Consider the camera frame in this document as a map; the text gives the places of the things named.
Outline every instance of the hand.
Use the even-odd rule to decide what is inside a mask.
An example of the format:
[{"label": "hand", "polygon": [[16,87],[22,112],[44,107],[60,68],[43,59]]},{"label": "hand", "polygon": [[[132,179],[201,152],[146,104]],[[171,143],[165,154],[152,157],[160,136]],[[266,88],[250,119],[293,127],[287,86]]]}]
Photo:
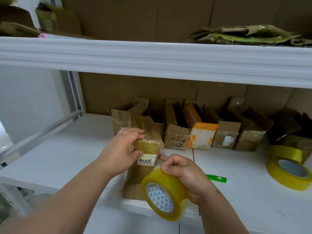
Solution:
[{"label": "hand", "polygon": [[140,150],[131,153],[131,143],[143,139],[143,133],[144,130],[138,128],[123,128],[100,153],[96,162],[104,168],[110,178],[127,171],[142,156]]},{"label": "hand", "polygon": [[192,203],[199,205],[204,202],[205,196],[212,188],[216,189],[192,160],[177,154],[172,154],[170,157],[160,155],[159,159],[164,161],[161,168],[165,173],[180,177]]}]

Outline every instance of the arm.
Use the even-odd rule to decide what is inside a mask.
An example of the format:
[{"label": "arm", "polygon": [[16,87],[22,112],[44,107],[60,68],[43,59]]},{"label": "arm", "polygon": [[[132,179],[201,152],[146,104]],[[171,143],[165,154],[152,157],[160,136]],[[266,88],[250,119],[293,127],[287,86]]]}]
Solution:
[{"label": "arm", "polygon": [[162,170],[180,177],[189,200],[199,206],[205,234],[248,234],[227,199],[192,160],[177,154],[161,155],[160,160]]},{"label": "arm", "polygon": [[14,227],[8,227],[7,233],[83,233],[108,182],[125,172],[142,155],[140,150],[131,153],[131,143],[144,138],[143,132],[136,128],[120,130],[95,161],[81,170],[43,207],[20,220]]}]

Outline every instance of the person's left hand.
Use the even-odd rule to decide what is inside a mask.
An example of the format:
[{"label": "person's left hand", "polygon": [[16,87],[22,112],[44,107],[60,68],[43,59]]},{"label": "person's left hand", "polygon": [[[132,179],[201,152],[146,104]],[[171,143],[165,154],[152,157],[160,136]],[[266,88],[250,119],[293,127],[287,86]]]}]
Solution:
[{"label": "person's left hand", "polygon": [[107,172],[110,178],[127,171],[143,155],[140,150],[131,153],[131,143],[143,139],[145,137],[143,133],[144,130],[138,128],[121,129],[95,162]]}]

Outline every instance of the orange box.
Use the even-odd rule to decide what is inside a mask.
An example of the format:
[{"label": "orange box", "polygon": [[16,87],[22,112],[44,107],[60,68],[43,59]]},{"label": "orange box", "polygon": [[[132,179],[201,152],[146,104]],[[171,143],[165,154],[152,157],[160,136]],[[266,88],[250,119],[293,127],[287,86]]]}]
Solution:
[{"label": "orange box", "polygon": [[220,125],[210,123],[199,106],[190,100],[185,101],[184,112],[192,128],[188,148],[209,149]]}]

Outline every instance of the tape roll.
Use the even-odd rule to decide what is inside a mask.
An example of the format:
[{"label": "tape roll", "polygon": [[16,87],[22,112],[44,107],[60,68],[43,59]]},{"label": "tape roll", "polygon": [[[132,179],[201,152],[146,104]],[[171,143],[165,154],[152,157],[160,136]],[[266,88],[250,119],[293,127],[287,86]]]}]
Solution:
[{"label": "tape roll", "polygon": [[272,145],[269,148],[269,155],[271,157],[285,158],[301,163],[302,151],[288,146],[283,145]]},{"label": "tape roll", "polygon": [[176,221],[188,200],[179,177],[166,174],[157,166],[141,182],[146,202],[162,218]]},{"label": "tape roll", "polygon": [[272,158],[267,171],[275,181],[293,190],[303,191],[312,183],[309,169],[286,159]]}]

